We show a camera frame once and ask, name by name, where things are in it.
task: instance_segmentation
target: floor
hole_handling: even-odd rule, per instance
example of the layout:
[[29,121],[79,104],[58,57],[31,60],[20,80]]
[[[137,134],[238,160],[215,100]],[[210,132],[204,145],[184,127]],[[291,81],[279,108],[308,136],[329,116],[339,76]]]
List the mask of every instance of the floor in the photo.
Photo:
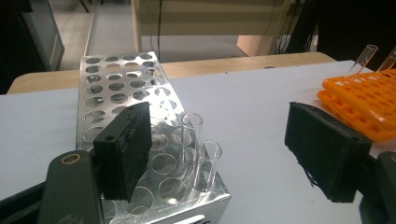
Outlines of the floor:
[[[49,0],[65,52],[59,70],[79,69],[85,55],[134,52],[130,1],[86,2],[85,12],[78,0]],[[155,51],[161,63],[246,57],[236,46],[236,35],[143,36],[143,51]]]

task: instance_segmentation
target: test tube rack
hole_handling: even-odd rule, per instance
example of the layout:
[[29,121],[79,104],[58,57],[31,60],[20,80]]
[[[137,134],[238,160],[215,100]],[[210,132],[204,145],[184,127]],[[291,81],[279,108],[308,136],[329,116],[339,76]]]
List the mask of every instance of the test tube rack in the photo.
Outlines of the test tube rack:
[[[181,158],[183,106],[154,52],[83,57],[78,90],[78,150],[122,109],[149,102],[153,145],[147,171],[130,203],[102,200],[106,223],[219,223],[231,195],[219,174],[210,192],[191,186],[192,167]],[[188,146],[195,144],[190,138]]]
[[332,77],[317,96],[337,118],[373,141],[396,138],[396,69]]

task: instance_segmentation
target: test tube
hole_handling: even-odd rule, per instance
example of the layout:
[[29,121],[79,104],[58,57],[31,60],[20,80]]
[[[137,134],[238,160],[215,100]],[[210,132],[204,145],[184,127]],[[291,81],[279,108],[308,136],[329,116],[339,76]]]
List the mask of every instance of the test tube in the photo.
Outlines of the test tube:
[[183,116],[181,123],[181,158],[184,163],[193,165],[196,160],[196,150],[201,141],[204,120],[199,114],[187,113]]
[[396,46],[390,52],[390,54],[388,55],[388,58],[378,68],[377,72],[391,69],[393,67],[393,65],[395,64],[395,62],[396,62]]
[[373,58],[378,47],[375,45],[367,45],[364,51],[359,56],[358,60],[352,65],[352,67],[347,72],[345,79],[354,79],[354,76],[359,74],[361,70],[367,65],[368,62]]
[[192,187],[201,192],[212,190],[222,149],[213,141],[204,141],[198,146],[197,161],[192,179]]

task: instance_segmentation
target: black machine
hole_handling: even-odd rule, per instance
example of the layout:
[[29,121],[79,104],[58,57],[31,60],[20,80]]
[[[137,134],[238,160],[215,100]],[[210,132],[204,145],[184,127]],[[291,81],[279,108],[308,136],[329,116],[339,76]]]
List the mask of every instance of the black machine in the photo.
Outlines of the black machine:
[[130,201],[151,149],[149,103],[125,108],[93,149],[55,158],[47,181],[0,202],[0,223],[105,223],[101,195]]
[[290,103],[285,145],[312,185],[334,203],[363,195],[364,224],[396,223],[396,152],[369,155],[371,140],[324,111]]

